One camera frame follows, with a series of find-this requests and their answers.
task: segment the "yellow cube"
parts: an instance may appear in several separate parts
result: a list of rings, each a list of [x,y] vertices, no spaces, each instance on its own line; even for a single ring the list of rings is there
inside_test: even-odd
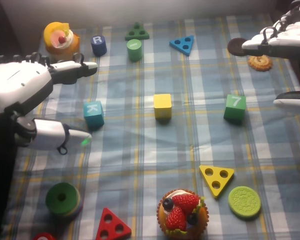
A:
[[[155,94],[154,116],[156,119],[170,119],[172,115],[172,103],[170,94]]]

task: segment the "hole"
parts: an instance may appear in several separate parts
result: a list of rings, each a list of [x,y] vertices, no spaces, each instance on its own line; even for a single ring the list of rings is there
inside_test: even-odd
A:
[[[211,176],[212,174],[214,174],[214,171],[211,168],[207,168],[204,172],[208,176]]]
[[[222,178],[226,178],[226,177],[228,177],[228,172],[227,171],[225,171],[225,170],[222,170],[221,172],[220,172],[220,176],[222,177]]]
[[[108,236],[109,236],[108,231],[103,230],[103,231],[100,232],[100,238],[101,239],[108,239]]]
[[[213,182],[212,182],[212,187],[213,187],[214,189],[219,189],[219,188],[220,188],[220,182],[218,182],[218,181],[213,181]]]
[[[112,221],[112,216],[110,214],[107,214],[107,215],[104,216],[104,222],[106,224],[111,223],[111,221]]]
[[[66,199],[66,195],[65,195],[64,193],[60,193],[60,194],[58,195],[58,200],[59,200],[60,202],[64,201],[65,199]]]
[[[120,234],[124,231],[124,226],[122,226],[121,224],[118,224],[117,226],[115,226],[115,232],[117,234]]]

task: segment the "dark background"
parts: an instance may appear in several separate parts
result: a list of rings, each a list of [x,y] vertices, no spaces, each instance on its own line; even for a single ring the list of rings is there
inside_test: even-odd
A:
[[[272,20],[277,21],[278,17],[285,14],[292,0],[278,0],[276,11],[271,14]],[[0,55],[12,57],[22,54],[17,38],[9,23],[9,20],[0,4]],[[297,62],[292,62],[297,76],[299,76],[299,66]],[[0,119],[0,231],[4,210],[7,205],[10,183],[15,163],[17,149],[13,144],[11,131],[6,126],[9,125],[7,119]]]

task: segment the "blueberry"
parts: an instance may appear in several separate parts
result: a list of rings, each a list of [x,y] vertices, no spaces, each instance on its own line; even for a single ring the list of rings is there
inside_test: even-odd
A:
[[[190,213],[187,217],[186,217],[186,221],[188,224],[190,225],[196,225],[198,222],[198,215],[196,213]]]
[[[174,202],[172,201],[172,199],[170,197],[167,197],[166,199],[163,200],[163,208],[164,210],[171,210],[174,207]]]

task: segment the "table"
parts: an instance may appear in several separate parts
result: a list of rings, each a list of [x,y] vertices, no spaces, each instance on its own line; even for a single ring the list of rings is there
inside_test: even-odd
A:
[[[101,101],[105,125],[92,142],[66,156],[56,151],[19,149],[9,194],[4,240],[28,240],[50,232],[59,240],[95,239],[104,207],[132,229],[132,239],[165,239],[156,208],[165,193],[184,188],[206,197],[209,223],[204,239],[300,239],[300,116],[273,106],[283,92],[300,90],[287,60],[257,72],[247,57],[228,53],[230,39],[250,39],[271,26],[268,15],[227,16],[146,23],[143,59],[128,60],[124,37],[131,26],[79,29],[80,49],[96,61],[97,74],[74,85],[55,85],[33,111],[85,128],[83,104]],[[94,57],[90,38],[105,36],[108,52]],[[189,57],[169,40],[194,35]],[[40,52],[45,53],[41,44]],[[154,118],[153,95],[172,96],[172,119]],[[223,119],[227,94],[246,96],[242,125]],[[200,165],[233,168],[235,177],[214,200]],[[56,224],[45,206],[48,189],[75,185],[84,198],[81,214]],[[236,218],[228,194],[237,186],[256,190],[262,212],[254,220]]]

